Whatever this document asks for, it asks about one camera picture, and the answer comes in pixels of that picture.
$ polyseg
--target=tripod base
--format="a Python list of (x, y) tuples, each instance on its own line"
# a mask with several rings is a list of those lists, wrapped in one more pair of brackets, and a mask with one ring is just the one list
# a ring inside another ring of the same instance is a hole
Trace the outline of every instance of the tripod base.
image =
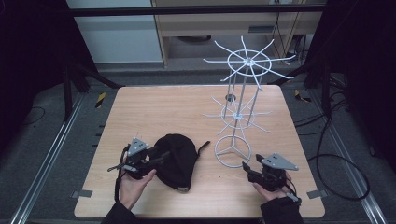
[[(228, 145), (225, 143), (226, 139), (231, 139), (231, 145), (228, 147), (226, 147)], [(227, 135), (220, 138), (216, 143), (215, 155), (223, 165), (231, 168), (239, 168), (242, 167), (242, 161), (245, 163), (250, 161), (251, 148), (244, 138), (236, 135)]]

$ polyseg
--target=tape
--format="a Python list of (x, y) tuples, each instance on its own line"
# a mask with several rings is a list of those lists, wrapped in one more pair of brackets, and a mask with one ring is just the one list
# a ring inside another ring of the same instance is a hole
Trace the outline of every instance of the tape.
[(324, 197), (329, 196), (327, 191), (324, 190), (324, 189), (323, 190), (318, 190), (318, 189), (317, 190), (312, 190), (312, 191), (307, 192), (306, 194), (308, 195), (309, 199), (314, 199), (314, 198), (317, 198), (317, 197), (324, 198)]
[(98, 97), (98, 100), (96, 101), (95, 108), (100, 108), (101, 107), (103, 101), (105, 100), (105, 96), (106, 96), (105, 92), (100, 93), (100, 95)]
[(294, 91), (294, 98), (296, 98), (297, 100), (301, 100), (301, 101), (304, 101), (304, 102), (311, 102), (311, 99), (310, 98), (308, 98), (308, 97), (302, 97), (301, 96), (301, 94), (300, 94), (300, 92), (298, 91), (298, 90), (295, 90)]
[(81, 191), (74, 190), (70, 195), (70, 198), (79, 198), (79, 197), (91, 198), (91, 195), (92, 195), (92, 190), (85, 190), (85, 189), (82, 189)]

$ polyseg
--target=white cabinet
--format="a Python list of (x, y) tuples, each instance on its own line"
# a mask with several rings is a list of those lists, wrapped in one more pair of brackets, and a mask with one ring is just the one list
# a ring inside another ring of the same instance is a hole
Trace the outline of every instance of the white cabinet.
[[(151, 7), (149, 0), (67, 0), (70, 8)], [(98, 65), (162, 63), (153, 16), (75, 17)]]

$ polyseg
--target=person's arm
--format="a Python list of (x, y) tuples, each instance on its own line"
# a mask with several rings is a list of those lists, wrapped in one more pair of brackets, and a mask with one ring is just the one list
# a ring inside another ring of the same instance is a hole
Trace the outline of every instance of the person's arm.
[(299, 212), (300, 205), (286, 195), (287, 192), (290, 192), (288, 188), (284, 187), (283, 189), (271, 192), (258, 183), (253, 183), (253, 187), (266, 201), (266, 203), (261, 205), (262, 217), (265, 224), (304, 223)]
[(133, 179), (129, 175), (123, 175), (120, 182), (120, 200), (113, 205), (102, 220), (102, 224), (139, 223), (131, 209), (142, 195), (147, 183), (155, 176), (155, 173), (156, 170), (152, 170), (139, 180)]

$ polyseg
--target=black fabric bag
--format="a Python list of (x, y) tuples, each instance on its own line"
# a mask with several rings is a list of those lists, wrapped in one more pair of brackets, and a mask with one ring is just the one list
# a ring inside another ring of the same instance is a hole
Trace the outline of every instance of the black fabric bag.
[(155, 147), (159, 149), (149, 156), (150, 159), (155, 160), (167, 151), (170, 151), (170, 156), (156, 168), (156, 175), (164, 184), (173, 189), (189, 191), (195, 162), (200, 150), (209, 143), (206, 142), (197, 152), (195, 144), (182, 134), (167, 134), (160, 138), (155, 143)]

